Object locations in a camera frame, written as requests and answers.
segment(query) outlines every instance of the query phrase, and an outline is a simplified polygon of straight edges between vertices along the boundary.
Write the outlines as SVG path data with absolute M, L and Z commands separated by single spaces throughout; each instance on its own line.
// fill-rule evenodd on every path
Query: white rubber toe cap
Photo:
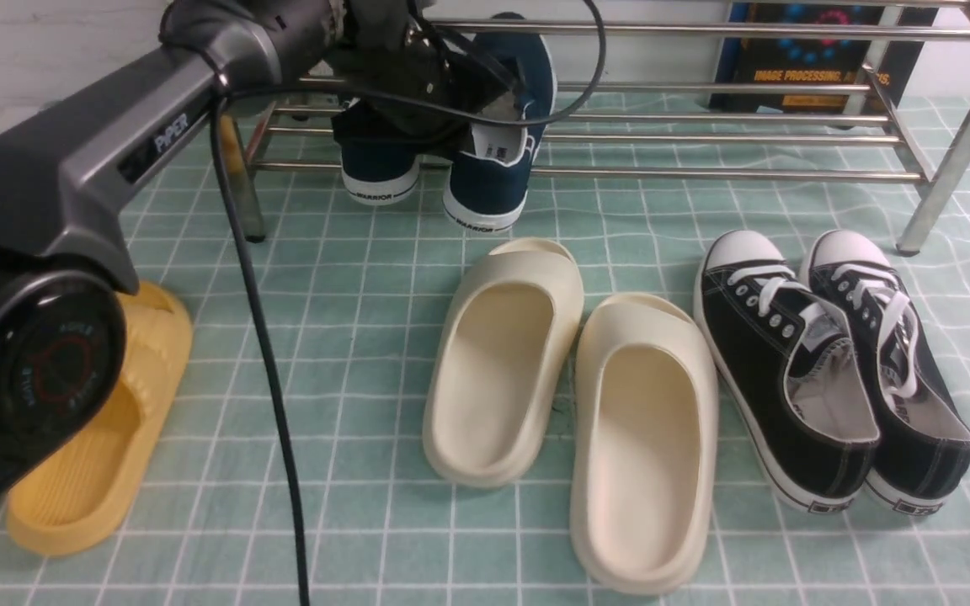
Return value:
M 729 231 L 713 244 L 713 250 L 706 260 L 706 269 L 720 268 L 721 265 L 742 263 L 754 260 L 784 260 L 784 254 L 774 246 L 770 239 L 757 231 Z
M 874 263 L 889 266 L 889 260 L 877 244 L 855 231 L 829 231 L 818 239 L 813 266 L 838 263 Z

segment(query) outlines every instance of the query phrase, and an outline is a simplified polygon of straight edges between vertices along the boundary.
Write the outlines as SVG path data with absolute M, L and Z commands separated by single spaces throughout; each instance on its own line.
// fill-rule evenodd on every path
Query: tiled floor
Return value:
M 690 108 L 653 97 L 597 104 Z M 966 107 L 963 99 L 920 99 L 904 114 L 936 156 Z M 280 154 L 327 158 L 331 146 L 277 141 Z M 896 165 L 881 149 L 765 146 L 551 146 L 541 161 Z M 253 255 L 288 391 L 316 603 L 657 603 L 601 589 L 574 560 L 569 373 L 541 456 L 515 486 L 454 488 L 424 461 L 424 394 L 448 298 L 463 269 L 500 239 L 448 222 L 441 185 L 430 177 L 409 202 L 373 211 L 351 203 L 332 176 L 258 180 L 272 237 Z M 690 308 L 697 261 L 724 231 L 762 231 L 790 258 L 838 226 L 889 249 L 916 200 L 896 185 L 538 180 L 513 235 L 570 248 L 588 309 L 620 290 Z M 207 150 L 199 143 L 186 152 L 122 223 L 140 273 L 181 295 L 195 315 L 193 361 L 145 486 L 112 540 L 44 561 L 11 544 L 0 513 L 0 603 L 294 603 L 284 473 Z M 970 423 L 970 173 L 923 254 L 898 262 Z M 696 579 L 667 603 L 970 603 L 970 472 L 950 503 L 920 522 L 866 497 L 836 517 L 796 513 L 770 497 L 731 398 L 723 400 L 711 540 Z

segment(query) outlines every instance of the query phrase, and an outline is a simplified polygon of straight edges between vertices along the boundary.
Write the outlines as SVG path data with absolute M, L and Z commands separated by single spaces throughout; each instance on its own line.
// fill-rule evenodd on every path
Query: sneaker label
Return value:
M 354 197 L 357 197 L 357 199 L 369 199 L 369 200 L 374 200 L 374 202 L 382 202 L 383 200 L 386 200 L 386 199 L 393 199 L 393 197 L 396 197 L 396 195 L 395 194 L 373 195 L 373 194 L 354 193 Z
M 538 158 L 538 151 L 540 149 L 541 148 L 539 148 L 538 141 L 534 138 L 534 135 L 527 135 L 525 152 L 530 154 L 532 160 L 536 160 Z
M 906 513 L 908 515 L 931 515 L 933 513 L 938 513 L 938 510 L 942 508 L 942 503 L 937 503 L 936 505 L 915 505 L 913 502 L 905 502 L 905 500 L 898 500 L 893 504 L 893 511 L 897 513 Z
M 492 234 L 494 231 L 503 231 L 507 229 L 507 227 L 474 226 L 473 223 L 465 222 L 463 219 L 459 219 L 455 215 L 452 215 L 451 212 L 446 208 L 444 211 L 447 212 L 448 217 L 450 217 L 455 223 L 458 223 L 459 226 L 465 227 L 470 231 L 478 231 L 478 233 L 482 234 Z
M 851 507 L 851 500 L 847 502 L 842 502 L 839 505 L 830 505 L 827 502 L 812 502 L 811 505 L 807 507 L 810 513 L 839 513 L 839 511 L 844 511 Z
M 840 334 L 842 333 L 840 333 L 839 327 L 836 326 L 836 322 L 833 322 L 829 316 L 820 316 L 807 327 L 807 331 L 803 335 L 803 347 L 808 352 L 813 352 L 819 345 L 827 341 L 828 338 L 838 337 Z
M 500 162 L 505 166 L 516 164 L 519 160 L 522 160 L 525 143 L 523 134 L 522 128 L 475 124 L 471 128 L 474 155 L 482 160 Z

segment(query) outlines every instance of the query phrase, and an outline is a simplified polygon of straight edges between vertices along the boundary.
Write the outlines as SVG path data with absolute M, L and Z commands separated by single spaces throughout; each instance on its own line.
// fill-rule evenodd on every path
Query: slide sandal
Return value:
M 546 239 L 506 242 L 466 272 L 424 410 L 424 453 L 436 472 L 490 488 L 529 469 L 583 298 L 574 257 Z
M 571 541 L 597 582 L 674 591 L 696 574 L 717 463 L 717 372 L 679 307 L 613 295 L 578 342 Z
M 99 544 L 137 496 L 174 392 L 185 373 L 193 327 L 180 300 L 154 284 L 120 295 L 126 357 L 104 409 L 10 491 L 7 530 L 43 556 Z

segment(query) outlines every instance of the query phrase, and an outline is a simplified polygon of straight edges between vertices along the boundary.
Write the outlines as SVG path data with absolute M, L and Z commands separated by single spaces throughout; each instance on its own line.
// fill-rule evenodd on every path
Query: yellow slide sandal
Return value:
M 39 555 L 84 551 L 122 524 L 189 361 L 193 326 L 180 300 L 142 283 L 120 302 L 127 344 L 115 391 L 85 429 L 10 492 L 7 530 Z

